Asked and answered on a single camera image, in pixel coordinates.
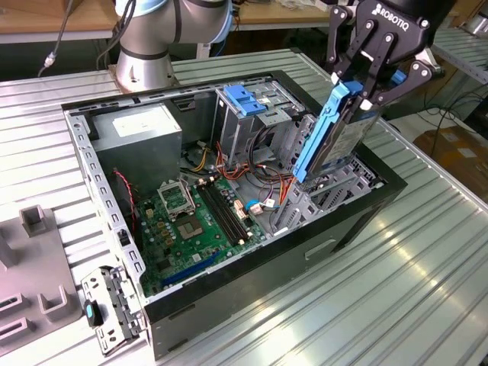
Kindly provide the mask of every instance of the workbench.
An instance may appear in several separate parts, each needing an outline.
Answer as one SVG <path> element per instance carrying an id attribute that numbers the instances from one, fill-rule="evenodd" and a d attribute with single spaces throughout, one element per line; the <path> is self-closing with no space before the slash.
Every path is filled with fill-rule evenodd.
<path id="1" fill-rule="evenodd" d="M 174 63 L 182 84 L 283 69 L 324 103 L 332 84 L 290 50 Z M 109 72 L 0 84 L 0 220 L 52 207 L 79 296 L 114 257 L 62 103 L 116 95 Z M 488 352 L 488 207 L 384 121 L 365 141 L 408 186 L 342 251 L 190 340 L 159 364 L 472 364 Z M 153 364 L 140 339 L 103 359 L 85 318 L 0 364 Z"/>
<path id="2" fill-rule="evenodd" d="M 270 4 L 244 3 L 240 7 L 239 31 L 327 27 L 329 12 L 318 8 L 285 8 Z M 54 41 L 62 18 L 14 9 L 0 11 L 0 43 Z M 117 14 L 111 0 L 84 0 L 69 16 L 63 40 L 90 40 L 112 37 Z M 232 31 L 237 30 L 234 19 Z"/>
<path id="3" fill-rule="evenodd" d="M 488 40 L 458 28 L 439 29 L 432 52 L 481 84 L 488 83 Z"/>

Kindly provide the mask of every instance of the ram slot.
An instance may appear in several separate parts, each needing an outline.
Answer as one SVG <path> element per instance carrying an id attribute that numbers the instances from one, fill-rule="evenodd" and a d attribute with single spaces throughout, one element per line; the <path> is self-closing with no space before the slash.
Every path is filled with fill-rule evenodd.
<path id="1" fill-rule="evenodd" d="M 247 240 L 247 233 L 240 222 L 229 209 L 227 203 L 220 195 L 220 192 L 213 186 L 202 186 L 197 188 L 198 193 L 207 205 L 213 218 L 226 234 L 227 240 L 235 246 L 240 240 Z"/>

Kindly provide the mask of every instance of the robotiq logo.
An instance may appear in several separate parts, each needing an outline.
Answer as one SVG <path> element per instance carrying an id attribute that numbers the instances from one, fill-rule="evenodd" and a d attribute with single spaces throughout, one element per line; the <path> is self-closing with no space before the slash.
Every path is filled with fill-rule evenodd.
<path id="1" fill-rule="evenodd" d="M 399 17 L 397 17 L 393 12 L 383 8 L 381 6 L 381 4 L 376 5 L 376 9 L 374 9 L 371 13 L 372 13 L 372 15 L 381 15 L 383 18 L 391 21 L 393 24 L 402 28 L 403 31 L 405 31 L 405 32 L 407 29 L 409 29 L 410 24 L 408 24 L 403 19 L 400 19 Z"/>

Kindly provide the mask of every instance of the blue plastic latch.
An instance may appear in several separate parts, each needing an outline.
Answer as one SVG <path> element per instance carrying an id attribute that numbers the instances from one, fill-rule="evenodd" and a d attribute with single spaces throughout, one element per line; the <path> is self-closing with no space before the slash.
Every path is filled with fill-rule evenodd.
<path id="1" fill-rule="evenodd" d="M 391 81 L 395 85 L 400 85 L 405 80 L 406 80 L 406 75 L 403 72 L 401 72 L 400 70 L 395 71 L 395 73 L 391 77 Z"/>
<path id="2" fill-rule="evenodd" d="M 252 93 L 242 85 L 226 86 L 223 91 L 244 116 L 251 116 L 268 110 L 265 105 L 256 101 Z"/>
<path id="3" fill-rule="evenodd" d="M 88 305 L 86 307 L 86 316 L 88 318 L 91 318 L 93 316 L 93 309 L 92 309 L 92 305 Z"/>

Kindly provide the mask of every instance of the white sticker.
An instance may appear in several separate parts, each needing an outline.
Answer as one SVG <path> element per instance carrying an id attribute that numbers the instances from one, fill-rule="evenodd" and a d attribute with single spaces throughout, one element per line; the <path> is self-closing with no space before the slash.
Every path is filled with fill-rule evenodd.
<path id="1" fill-rule="evenodd" d="M 275 206 L 275 200 L 272 200 L 271 198 L 268 198 L 266 201 L 265 201 L 265 206 L 266 207 L 271 207 L 273 208 Z"/>
<path id="2" fill-rule="evenodd" d="M 472 149 L 463 148 L 463 149 L 457 149 L 457 150 L 465 158 L 476 158 L 477 157 L 477 155 L 474 153 L 474 151 Z"/>
<path id="3" fill-rule="evenodd" d="M 114 127 L 120 137 L 135 135 L 136 133 L 155 130 L 161 114 L 147 111 L 134 116 L 125 116 L 114 119 Z"/>
<path id="4" fill-rule="evenodd" d="M 442 136 L 450 143 L 455 143 L 456 141 L 459 141 L 458 137 L 450 132 L 443 132 Z"/>
<path id="5" fill-rule="evenodd" d="M 200 255 L 198 253 L 197 254 L 193 254 L 191 257 L 193 258 L 193 260 L 194 260 L 195 263 L 201 261 L 201 257 L 200 257 Z"/>

